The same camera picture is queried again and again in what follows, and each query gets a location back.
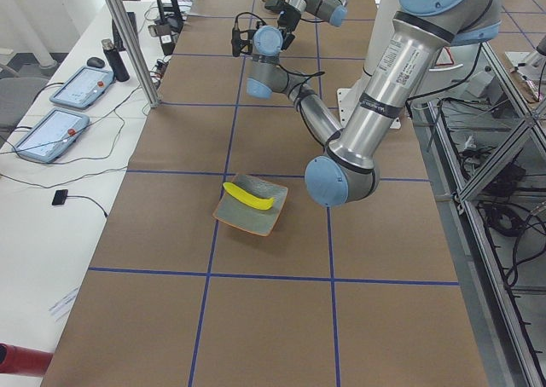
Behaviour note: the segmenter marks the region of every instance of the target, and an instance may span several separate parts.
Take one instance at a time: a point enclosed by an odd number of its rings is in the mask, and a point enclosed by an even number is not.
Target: metal shelf
[[[443,126],[443,122],[439,121],[436,105],[428,103],[428,111],[437,125],[436,134],[439,144],[455,181],[459,212],[466,216],[472,227],[489,284],[502,312],[505,327],[512,339],[526,382],[531,387],[540,387],[543,386],[546,358],[543,357],[544,355],[536,354],[536,351],[546,351],[543,350],[546,349],[546,279],[542,280],[542,275],[537,273],[542,273],[544,270],[542,266],[531,268],[529,268],[531,265],[525,266],[522,272],[525,271],[526,274],[521,275],[522,279],[518,281],[514,289],[507,290],[502,263],[510,266],[509,250],[514,245],[514,239],[505,240],[504,254],[502,251],[493,249],[488,240],[482,216],[474,202],[484,188],[524,147],[535,147],[540,157],[546,162],[546,134],[538,121],[540,110],[532,110],[527,106],[489,45],[484,45],[483,52],[515,110],[516,118],[513,129],[503,136],[497,148],[468,180],[462,174],[459,160],[448,135],[449,131]]]

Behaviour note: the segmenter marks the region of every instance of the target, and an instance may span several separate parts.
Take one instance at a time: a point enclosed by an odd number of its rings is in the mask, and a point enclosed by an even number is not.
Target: gray chair
[[[0,69],[12,76],[0,78],[0,136],[7,139],[48,79],[21,77],[18,72],[3,64],[0,64]]]

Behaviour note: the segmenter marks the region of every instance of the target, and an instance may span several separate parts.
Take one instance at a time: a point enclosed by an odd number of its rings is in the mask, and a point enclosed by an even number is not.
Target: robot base
[[[347,125],[349,118],[351,117],[352,110],[355,107],[352,107],[347,101],[343,101],[351,89],[338,89],[338,108],[340,110],[340,122],[344,127]],[[400,118],[394,120],[391,124],[391,129],[398,130],[402,127],[400,123]]]

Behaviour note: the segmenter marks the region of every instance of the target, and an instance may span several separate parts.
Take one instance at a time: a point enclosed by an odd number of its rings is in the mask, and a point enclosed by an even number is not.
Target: warning label
[[[395,42],[394,40],[391,40],[391,43],[389,44],[388,48],[386,48],[383,59],[381,59],[377,68],[382,70],[383,72],[389,72],[392,65],[396,61],[396,58],[400,54],[400,50],[402,50],[402,44],[400,42]]]
[[[412,89],[419,71],[427,63],[428,55],[424,50],[413,46],[403,48],[400,42],[391,40],[377,68],[387,75],[390,83]]]

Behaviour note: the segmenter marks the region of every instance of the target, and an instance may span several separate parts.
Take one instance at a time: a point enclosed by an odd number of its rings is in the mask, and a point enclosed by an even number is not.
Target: yellow banana
[[[273,206],[275,198],[259,198],[248,193],[233,182],[224,182],[225,191],[233,198],[239,200],[244,205],[248,205],[256,210],[267,211]]]

